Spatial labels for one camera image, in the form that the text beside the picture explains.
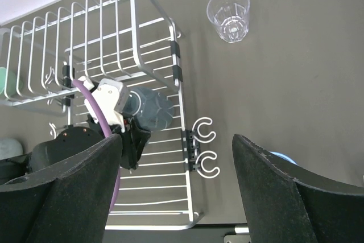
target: gray surface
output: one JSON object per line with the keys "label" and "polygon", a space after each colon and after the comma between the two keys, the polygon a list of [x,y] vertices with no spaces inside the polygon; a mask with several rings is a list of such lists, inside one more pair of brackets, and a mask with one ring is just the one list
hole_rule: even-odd
{"label": "gray surface", "polygon": [[243,234],[236,236],[225,236],[224,243],[250,243],[250,236]]}
{"label": "gray surface", "polygon": [[[225,243],[226,234],[233,234],[234,226],[228,225],[200,225],[188,230],[106,230],[103,243],[130,242],[130,243]],[[248,243],[240,240],[231,243]]]}
{"label": "gray surface", "polygon": [[29,152],[39,142],[44,141],[44,136],[48,138],[47,120],[45,115],[0,106],[0,137],[17,139],[23,145],[23,150]]}
{"label": "gray surface", "polygon": [[[361,185],[364,162],[364,0],[251,0],[250,32],[222,41],[206,17],[209,0],[159,0],[185,32],[180,42],[188,124],[214,119],[221,174],[200,184],[202,223],[244,223],[231,140],[241,133],[310,171]],[[1,137],[29,141],[33,116],[1,109]]]}

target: white wire rack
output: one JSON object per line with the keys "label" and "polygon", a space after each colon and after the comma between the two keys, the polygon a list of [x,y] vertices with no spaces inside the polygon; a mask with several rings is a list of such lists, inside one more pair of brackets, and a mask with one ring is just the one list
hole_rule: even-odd
{"label": "white wire rack", "polygon": [[[196,135],[191,139],[181,134],[186,131],[183,86],[173,74],[180,65],[176,44],[180,36],[157,0],[73,2],[70,8],[59,7],[43,17],[0,29],[0,62],[7,69],[6,100],[0,104],[63,117],[49,123],[53,137],[67,125],[87,124],[88,111],[83,96],[70,84],[73,78],[99,81],[107,77],[128,87],[146,86],[174,103],[171,126],[152,133],[138,169],[122,170],[119,198],[106,229],[190,228],[202,217],[193,208],[191,166],[205,178],[220,172],[203,164],[205,159],[215,160],[216,153],[198,149],[187,153],[190,142],[196,147],[197,142],[215,138],[215,133],[203,135],[199,129],[212,120],[196,121],[192,128]],[[16,75],[14,95],[7,93],[14,85],[9,71]]]}

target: metal hook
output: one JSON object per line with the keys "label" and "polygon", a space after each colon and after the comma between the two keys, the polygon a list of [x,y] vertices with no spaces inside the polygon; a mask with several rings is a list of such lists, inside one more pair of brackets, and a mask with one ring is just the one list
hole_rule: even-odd
{"label": "metal hook", "polygon": [[216,132],[215,131],[211,131],[209,134],[207,135],[203,135],[200,131],[200,127],[201,125],[212,125],[212,119],[209,117],[201,117],[199,118],[192,126],[192,131],[195,130],[196,125],[198,124],[198,122],[202,121],[202,120],[208,120],[207,122],[201,122],[198,126],[197,126],[197,133],[199,137],[202,138],[210,138],[210,136],[212,135],[212,137],[209,140],[203,141],[199,138],[197,138],[196,136],[193,136],[193,138],[201,143],[209,143],[212,142],[215,138],[216,138]]}
{"label": "metal hook", "polygon": [[[204,158],[202,158],[202,155],[205,155],[205,154],[212,154],[212,156],[205,156]],[[198,164],[198,161],[200,160],[200,159],[202,159],[201,160],[201,162],[200,162],[200,168],[203,170],[203,172],[206,172],[206,173],[213,173],[213,172],[215,172],[215,171],[217,171],[216,172],[216,174],[215,175],[212,175],[212,176],[206,176],[205,174],[203,174],[202,172],[201,172],[201,170],[199,170],[199,169],[197,169],[197,172],[203,177],[203,178],[205,178],[205,179],[213,179],[213,178],[216,178],[219,174],[220,174],[220,168],[219,167],[214,167],[213,169],[211,169],[211,170],[207,170],[206,168],[205,168],[205,166],[204,166],[204,162],[205,162],[205,160],[207,160],[207,159],[211,159],[211,160],[216,160],[217,159],[217,154],[214,152],[214,151],[210,151],[210,150],[208,150],[208,151],[204,151],[204,152],[202,152],[198,157],[197,157],[197,159],[196,159],[196,164]]]}
{"label": "metal hook", "polygon": [[59,106],[63,106],[63,103],[62,103],[62,100],[61,99],[48,99],[47,100],[47,105],[53,104],[54,101],[56,101]]}
{"label": "metal hook", "polygon": [[49,85],[54,82],[56,77],[55,69],[52,66],[49,67],[49,73],[45,75],[45,85]]}
{"label": "metal hook", "polygon": [[57,137],[57,127],[54,123],[49,122],[49,126],[51,127],[50,135],[55,139]]}

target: black plastic part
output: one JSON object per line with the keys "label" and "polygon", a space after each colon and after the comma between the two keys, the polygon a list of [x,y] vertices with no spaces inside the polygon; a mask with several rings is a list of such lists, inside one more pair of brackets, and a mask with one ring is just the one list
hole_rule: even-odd
{"label": "black plastic part", "polygon": [[97,88],[98,88],[98,82],[92,81],[92,84],[94,85],[94,87],[92,89],[90,89],[90,92],[94,92]]}
{"label": "black plastic part", "polygon": [[88,149],[101,140],[102,137],[90,128],[67,128],[56,139],[34,147],[28,156],[28,170],[35,172],[46,168]]}
{"label": "black plastic part", "polygon": [[251,242],[364,242],[364,188],[312,173],[238,134],[233,157]]}
{"label": "black plastic part", "polygon": [[180,52],[180,45],[176,41],[171,41],[171,54],[175,54],[178,56],[178,58],[181,58],[181,52]]}
{"label": "black plastic part", "polygon": [[112,135],[0,186],[1,243],[102,242],[122,141]]}
{"label": "black plastic part", "polygon": [[[104,136],[100,125],[94,122],[90,114],[87,117],[87,123],[90,128],[98,132],[101,136]],[[126,121],[126,131],[124,133],[121,132],[119,125],[112,125],[110,129],[113,134],[120,135],[123,141],[120,166],[124,169],[135,170],[138,168],[138,161],[142,156],[145,145],[150,139],[151,132],[141,129],[134,118],[129,118]]]}
{"label": "black plastic part", "polygon": [[71,98],[70,96],[66,96],[62,99],[62,104],[65,106],[71,106]]}
{"label": "black plastic part", "polygon": [[[72,86],[72,81],[71,81],[71,67],[69,65],[64,65],[62,67],[62,74],[63,74],[63,85],[67,88],[70,88]],[[72,76],[75,76],[75,69],[72,68]],[[74,99],[75,95],[69,95],[64,97],[64,99],[69,99],[69,100],[64,100],[63,99],[63,104],[66,106],[71,106],[71,99]]]}
{"label": "black plastic part", "polygon": [[182,69],[179,65],[174,65],[172,67],[172,71],[173,71],[173,80],[180,80],[181,82],[183,82],[183,75],[182,75]]}
{"label": "black plastic part", "polygon": [[0,160],[0,185],[25,175],[27,155]]}
{"label": "black plastic part", "polygon": [[183,158],[188,158],[188,163],[185,164],[185,170],[196,171],[199,168],[199,164],[196,164],[195,149],[197,149],[197,156],[201,152],[200,143],[196,142],[193,145],[193,136],[197,135],[196,131],[185,130],[181,131]]}

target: plastic cup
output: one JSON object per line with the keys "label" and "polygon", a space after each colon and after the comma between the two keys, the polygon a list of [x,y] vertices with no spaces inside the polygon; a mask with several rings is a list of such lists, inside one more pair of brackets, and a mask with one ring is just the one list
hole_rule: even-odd
{"label": "plastic cup", "polygon": [[235,43],[249,31],[249,9],[250,0],[210,0],[206,13],[220,38]]}

